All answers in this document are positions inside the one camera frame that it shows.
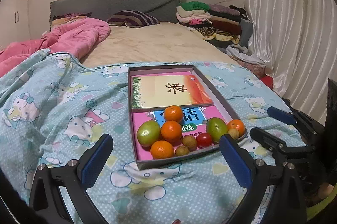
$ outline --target light blue blanket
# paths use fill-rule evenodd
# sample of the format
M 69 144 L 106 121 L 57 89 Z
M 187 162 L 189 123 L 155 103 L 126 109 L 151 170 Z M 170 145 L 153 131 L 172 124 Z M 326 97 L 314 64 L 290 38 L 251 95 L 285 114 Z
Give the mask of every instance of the light blue blanket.
M 128 67 L 163 63 L 115 64 L 85 68 L 66 53 L 40 50 L 0 79 L 0 167 L 28 202 L 39 163 L 50 167 L 78 159 L 103 133 L 114 149 L 88 193 L 109 223 L 221 223 L 239 204 L 245 189 L 235 180 L 220 152 L 159 169 L 139 171 L 128 125 Z M 248 130 L 259 126 L 302 146 L 299 133 L 267 116 L 267 108 L 287 110 L 273 91 L 250 71 L 227 63 L 192 62 L 218 88 Z M 267 150 L 248 136 L 240 145 L 268 164 Z M 268 187 L 253 223 L 270 199 Z M 80 222 L 63 190 L 75 222 Z

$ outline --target striped pillow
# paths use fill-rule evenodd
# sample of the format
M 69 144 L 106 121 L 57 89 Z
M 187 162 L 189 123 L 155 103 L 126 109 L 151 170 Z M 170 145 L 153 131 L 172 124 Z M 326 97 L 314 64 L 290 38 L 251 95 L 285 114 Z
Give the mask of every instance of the striped pillow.
M 125 25 L 126 27 L 140 28 L 147 25 L 159 24 L 159 21 L 155 17 L 140 11 L 122 10 L 112 15 L 107 20 L 107 23 L 119 27 Z

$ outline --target green label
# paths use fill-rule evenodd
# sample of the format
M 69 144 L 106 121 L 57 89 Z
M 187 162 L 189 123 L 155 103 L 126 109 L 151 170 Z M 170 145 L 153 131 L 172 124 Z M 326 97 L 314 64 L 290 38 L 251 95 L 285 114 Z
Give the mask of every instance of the green label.
M 183 132 L 190 132 L 190 131 L 194 131 L 197 129 L 197 126 L 193 123 L 189 123 L 189 124 L 185 124 L 181 127 L 183 129 Z

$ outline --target orange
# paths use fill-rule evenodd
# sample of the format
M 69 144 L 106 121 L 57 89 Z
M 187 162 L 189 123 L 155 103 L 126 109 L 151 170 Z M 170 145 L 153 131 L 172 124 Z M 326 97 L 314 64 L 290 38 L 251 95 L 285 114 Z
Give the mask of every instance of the orange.
M 169 120 L 165 122 L 161 126 L 160 132 L 163 138 L 170 143 L 177 142 L 181 138 L 181 135 L 183 133 L 181 125 L 174 120 Z
M 183 120 L 184 113 L 183 110 L 177 105 L 171 105 L 164 111 L 164 119 L 174 120 L 176 122 L 181 122 Z
M 158 140 L 153 143 L 150 153 L 154 159 L 174 157 L 174 149 L 172 144 L 164 140 Z
M 239 131 L 239 136 L 242 136 L 243 133 L 245 132 L 245 125 L 241 120 L 231 120 L 227 124 L 227 128 L 229 129 L 237 129 Z

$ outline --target beige bed sheet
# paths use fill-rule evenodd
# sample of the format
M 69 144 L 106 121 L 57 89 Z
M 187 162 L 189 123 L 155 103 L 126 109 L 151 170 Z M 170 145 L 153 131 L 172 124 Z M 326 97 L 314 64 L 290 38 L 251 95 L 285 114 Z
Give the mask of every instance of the beige bed sheet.
M 137 61 L 221 61 L 237 64 L 186 27 L 163 22 L 143 28 L 111 27 L 105 41 L 81 59 L 87 67 Z

